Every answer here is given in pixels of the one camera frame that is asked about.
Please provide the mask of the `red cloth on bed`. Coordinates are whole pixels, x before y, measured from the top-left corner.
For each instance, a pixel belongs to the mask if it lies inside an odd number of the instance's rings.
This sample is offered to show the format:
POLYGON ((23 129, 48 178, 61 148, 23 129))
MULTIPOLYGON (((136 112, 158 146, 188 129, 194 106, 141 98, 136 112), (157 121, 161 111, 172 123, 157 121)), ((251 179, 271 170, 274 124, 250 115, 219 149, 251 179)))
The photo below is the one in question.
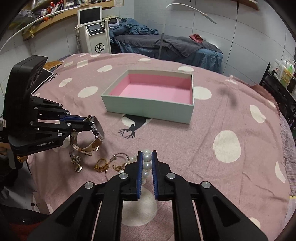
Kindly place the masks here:
POLYGON ((190 35, 190 39, 197 42, 197 43, 202 43, 203 42, 203 38, 199 34, 190 35))

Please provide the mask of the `crumpled blue duvet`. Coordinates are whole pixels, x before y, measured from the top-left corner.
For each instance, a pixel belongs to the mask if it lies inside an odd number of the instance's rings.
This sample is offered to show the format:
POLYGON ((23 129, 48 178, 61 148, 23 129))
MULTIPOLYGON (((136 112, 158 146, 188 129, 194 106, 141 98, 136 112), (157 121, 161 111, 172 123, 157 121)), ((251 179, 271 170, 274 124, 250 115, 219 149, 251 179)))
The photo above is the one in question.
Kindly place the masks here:
POLYGON ((119 18, 119 25, 109 28, 109 37, 119 35, 158 35, 157 29, 149 28, 133 18, 119 18))

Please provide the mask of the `mint box pink lining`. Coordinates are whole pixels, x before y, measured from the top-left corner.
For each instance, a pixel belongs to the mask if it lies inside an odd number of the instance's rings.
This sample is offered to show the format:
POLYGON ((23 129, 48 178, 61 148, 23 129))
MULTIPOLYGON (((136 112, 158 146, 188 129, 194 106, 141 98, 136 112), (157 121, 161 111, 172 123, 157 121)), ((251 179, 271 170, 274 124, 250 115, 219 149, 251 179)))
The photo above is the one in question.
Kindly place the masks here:
POLYGON ((189 124, 194 109, 193 75, 127 70, 101 98, 108 112, 189 124))

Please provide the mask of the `black metal trolley rack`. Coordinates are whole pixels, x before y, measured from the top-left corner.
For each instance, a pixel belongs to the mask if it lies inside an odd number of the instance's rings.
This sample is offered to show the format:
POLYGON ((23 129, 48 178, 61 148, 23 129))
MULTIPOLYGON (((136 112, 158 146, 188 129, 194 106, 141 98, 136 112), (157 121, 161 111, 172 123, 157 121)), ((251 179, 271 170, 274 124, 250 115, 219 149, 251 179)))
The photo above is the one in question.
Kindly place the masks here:
POLYGON ((268 63, 263 77, 259 83, 276 100, 280 112, 285 117, 291 131, 295 130, 295 99, 288 90, 269 72, 271 64, 268 63))

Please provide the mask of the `grey towel on bed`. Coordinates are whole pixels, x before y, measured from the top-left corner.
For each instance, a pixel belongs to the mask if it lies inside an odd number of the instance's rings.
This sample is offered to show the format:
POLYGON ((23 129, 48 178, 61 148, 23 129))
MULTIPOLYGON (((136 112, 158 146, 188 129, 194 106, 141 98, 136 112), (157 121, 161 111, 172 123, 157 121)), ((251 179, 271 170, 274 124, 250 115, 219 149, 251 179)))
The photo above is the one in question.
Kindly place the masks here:
POLYGON ((185 37, 164 36, 161 43, 163 47, 183 57, 189 57, 195 51, 203 49, 202 44, 185 37))

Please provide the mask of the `rose gold bangle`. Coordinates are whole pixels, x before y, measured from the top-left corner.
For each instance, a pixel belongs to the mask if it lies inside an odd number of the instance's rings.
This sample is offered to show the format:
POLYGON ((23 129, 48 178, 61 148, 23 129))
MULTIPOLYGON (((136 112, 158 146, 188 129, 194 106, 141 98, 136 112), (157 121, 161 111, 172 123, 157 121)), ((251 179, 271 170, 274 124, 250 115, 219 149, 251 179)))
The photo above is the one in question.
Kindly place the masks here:
POLYGON ((130 157, 128 154, 123 152, 113 154, 107 162, 107 170, 105 171, 106 180, 109 180, 109 171, 115 171, 116 173, 123 172, 129 163, 130 157))

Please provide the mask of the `silver gold pendant earring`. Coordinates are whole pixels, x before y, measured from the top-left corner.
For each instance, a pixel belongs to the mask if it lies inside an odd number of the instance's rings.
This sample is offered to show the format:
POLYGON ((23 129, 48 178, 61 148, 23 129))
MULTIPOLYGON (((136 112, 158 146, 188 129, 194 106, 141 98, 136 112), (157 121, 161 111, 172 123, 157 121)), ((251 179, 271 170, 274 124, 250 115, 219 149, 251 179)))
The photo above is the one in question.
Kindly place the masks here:
POLYGON ((74 168, 75 172, 80 173, 82 170, 82 166, 80 163, 81 158, 78 155, 74 154, 74 151, 70 151, 69 156, 71 158, 71 163, 75 166, 74 168))

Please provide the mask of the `white arc floor lamp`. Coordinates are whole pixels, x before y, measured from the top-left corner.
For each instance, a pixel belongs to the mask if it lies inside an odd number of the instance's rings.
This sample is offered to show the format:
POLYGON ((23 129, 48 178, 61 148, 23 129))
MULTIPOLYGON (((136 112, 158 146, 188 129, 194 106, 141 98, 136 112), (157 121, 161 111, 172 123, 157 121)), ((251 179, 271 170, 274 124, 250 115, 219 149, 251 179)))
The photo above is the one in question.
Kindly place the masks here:
POLYGON ((158 59, 161 60, 162 57, 162 49, 164 44, 164 35, 166 34, 166 24, 171 25, 173 27, 185 28, 186 24, 189 24, 187 28, 193 30, 194 27, 194 18, 195 14, 206 18, 208 21, 217 25, 217 21, 215 21, 208 14, 202 12, 197 9, 195 5, 185 4, 185 3, 169 3, 164 8, 164 22, 161 33, 161 40, 159 46, 158 59))

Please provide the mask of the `wooden wall shelf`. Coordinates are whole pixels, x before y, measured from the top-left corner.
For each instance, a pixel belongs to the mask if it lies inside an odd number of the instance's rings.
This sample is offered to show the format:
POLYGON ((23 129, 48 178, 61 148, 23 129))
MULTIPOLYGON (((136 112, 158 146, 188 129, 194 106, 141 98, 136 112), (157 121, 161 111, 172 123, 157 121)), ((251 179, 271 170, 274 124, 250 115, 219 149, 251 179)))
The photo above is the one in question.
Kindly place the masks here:
POLYGON ((80 9, 91 8, 95 6, 102 6, 103 9, 110 9, 114 6, 114 1, 101 1, 100 3, 91 4, 90 2, 87 4, 81 4, 76 8, 66 9, 64 12, 59 13, 55 16, 50 16, 48 20, 38 21, 34 25, 29 28, 26 28, 22 32, 23 40, 28 40, 32 36, 36 35, 38 32, 48 28, 50 25, 54 25, 57 22, 66 20, 72 16, 77 15, 77 11, 80 9))

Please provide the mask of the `blue massage bed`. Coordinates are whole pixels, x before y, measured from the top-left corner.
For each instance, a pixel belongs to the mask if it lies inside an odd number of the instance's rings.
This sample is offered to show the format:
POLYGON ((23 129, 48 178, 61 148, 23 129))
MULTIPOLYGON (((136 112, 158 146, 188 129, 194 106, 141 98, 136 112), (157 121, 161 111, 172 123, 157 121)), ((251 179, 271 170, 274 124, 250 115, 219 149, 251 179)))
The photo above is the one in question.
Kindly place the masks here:
MULTIPOLYGON (((158 59, 160 35, 119 35, 111 40, 113 53, 135 53, 158 59)), ((175 54, 163 47, 161 60, 173 61, 199 68, 204 68, 216 73, 221 72, 223 52, 215 45, 203 41, 203 49, 195 51, 189 57, 175 54)))

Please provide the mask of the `white beauty machine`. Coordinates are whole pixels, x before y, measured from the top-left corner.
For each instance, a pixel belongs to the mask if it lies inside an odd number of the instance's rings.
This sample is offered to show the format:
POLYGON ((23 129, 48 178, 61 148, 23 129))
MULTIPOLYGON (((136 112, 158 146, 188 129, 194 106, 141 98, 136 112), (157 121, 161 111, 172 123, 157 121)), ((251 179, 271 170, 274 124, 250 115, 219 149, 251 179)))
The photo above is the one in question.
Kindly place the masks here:
POLYGON ((111 53, 108 20, 102 15, 102 6, 93 6, 77 11, 76 37, 79 52, 111 53))

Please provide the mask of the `pink polka dot blanket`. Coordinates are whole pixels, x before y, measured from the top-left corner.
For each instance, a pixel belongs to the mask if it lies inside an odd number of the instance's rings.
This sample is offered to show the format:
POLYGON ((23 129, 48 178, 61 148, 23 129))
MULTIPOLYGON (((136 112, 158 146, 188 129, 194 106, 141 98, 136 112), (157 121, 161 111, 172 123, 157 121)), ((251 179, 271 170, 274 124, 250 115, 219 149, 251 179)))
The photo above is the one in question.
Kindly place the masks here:
POLYGON ((187 181, 211 182, 269 240, 281 233, 295 207, 295 186, 287 173, 295 161, 292 133, 274 99, 258 85, 139 54, 74 54, 38 96, 74 115, 96 116, 105 133, 100 149, 82 156, 80 173, 70 160, 68 141, 29 157, 37 190, 50 212, 85 182, 103 183, 116 174, 114 169, 96 172, 98 159, 109 160, 115 153, 133 158, 143 150, 155 150, 161 162, 187 181), (190 73, 195 87, 191 122, 132 120, 108 113, 102 93, 131 69, 190 73))

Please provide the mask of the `white tablet device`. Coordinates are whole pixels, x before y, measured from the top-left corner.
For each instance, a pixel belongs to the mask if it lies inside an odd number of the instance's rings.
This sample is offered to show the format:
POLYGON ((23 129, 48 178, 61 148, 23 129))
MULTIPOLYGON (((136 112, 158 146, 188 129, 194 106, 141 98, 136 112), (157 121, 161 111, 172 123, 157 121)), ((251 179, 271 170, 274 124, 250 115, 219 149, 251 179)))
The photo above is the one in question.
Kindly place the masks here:
POLYGON ((33 90, 31 91, 31 95, 33 95, 43 84, 49 81, 53 76, 53 72, 43 68, 41 74, 33 84, 33 90))

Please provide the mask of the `rose gold wristwatch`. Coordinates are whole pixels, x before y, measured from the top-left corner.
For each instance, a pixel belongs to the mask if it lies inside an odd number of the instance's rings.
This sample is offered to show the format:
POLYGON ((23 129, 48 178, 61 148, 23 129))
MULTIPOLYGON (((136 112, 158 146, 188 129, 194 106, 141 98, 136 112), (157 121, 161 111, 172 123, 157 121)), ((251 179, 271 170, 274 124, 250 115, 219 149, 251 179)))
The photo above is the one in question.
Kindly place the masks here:
POLYGON ((70 135, 70 145, 71 147, 78 153, 84 154, 87 156, 92 156, 94 151, 98 151, 100 146, 102 145, 105 134, 103 128, 99 122, 99 120, 92 115, 89 115, 89 122, 80 122, 82 124, 89 124, 91 130, 90 131, 83 131, 87 132, 84 140, 81 141, 79 144, 78 135, 79 133, 71 133, 70 135))

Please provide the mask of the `green bottle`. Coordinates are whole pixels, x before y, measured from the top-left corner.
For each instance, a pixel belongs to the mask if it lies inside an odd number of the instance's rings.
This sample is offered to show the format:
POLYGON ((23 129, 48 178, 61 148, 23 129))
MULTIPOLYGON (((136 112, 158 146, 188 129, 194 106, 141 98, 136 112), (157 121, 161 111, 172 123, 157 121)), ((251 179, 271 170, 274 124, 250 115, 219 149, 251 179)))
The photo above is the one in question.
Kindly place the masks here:
POLYGON ((287 61, 287 70, 291 74, 291 76, 294 75, 294 73, 295 73, 295 61, 294 60, 287 61))

